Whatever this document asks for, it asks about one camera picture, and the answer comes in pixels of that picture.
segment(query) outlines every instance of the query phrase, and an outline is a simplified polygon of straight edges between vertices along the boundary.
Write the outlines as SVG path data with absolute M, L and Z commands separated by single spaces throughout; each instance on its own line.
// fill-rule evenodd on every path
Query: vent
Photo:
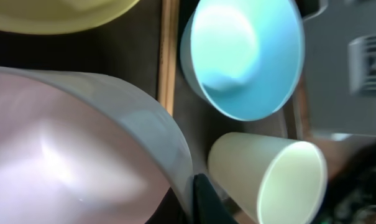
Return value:
M 353 94 L 376 96 L 376 35 L 349 44 L 349 75 Z

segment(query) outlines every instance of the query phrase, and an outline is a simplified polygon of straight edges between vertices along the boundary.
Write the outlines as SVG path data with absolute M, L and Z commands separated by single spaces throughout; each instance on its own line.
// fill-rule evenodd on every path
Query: white cup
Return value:
M 229 133 L 213 145 L 211 177 L 260 224 L 305 224 L 327 184 L 321 151 L 309 142 Z

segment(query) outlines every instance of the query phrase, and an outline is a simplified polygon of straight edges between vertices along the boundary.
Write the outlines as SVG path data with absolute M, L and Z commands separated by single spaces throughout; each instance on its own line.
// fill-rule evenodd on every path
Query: wooden stick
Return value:
M 163 0 L 157 100 L 173 115 L 180 0 Z

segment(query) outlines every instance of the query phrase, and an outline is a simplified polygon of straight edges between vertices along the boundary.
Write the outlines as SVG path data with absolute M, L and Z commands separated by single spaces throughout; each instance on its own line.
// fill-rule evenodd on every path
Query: yellow bowl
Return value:
M 139 0 L 0 0 L 0 30 L 66 34 L 103 25 Z

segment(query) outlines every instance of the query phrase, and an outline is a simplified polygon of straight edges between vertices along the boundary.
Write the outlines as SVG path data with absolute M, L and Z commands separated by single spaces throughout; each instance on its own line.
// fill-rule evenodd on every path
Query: blue cup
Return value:
M 262 119 L 291 97 L 304 34 L 291 0 L 201 0 L 181 40 L 185 78 L 226 116 Z

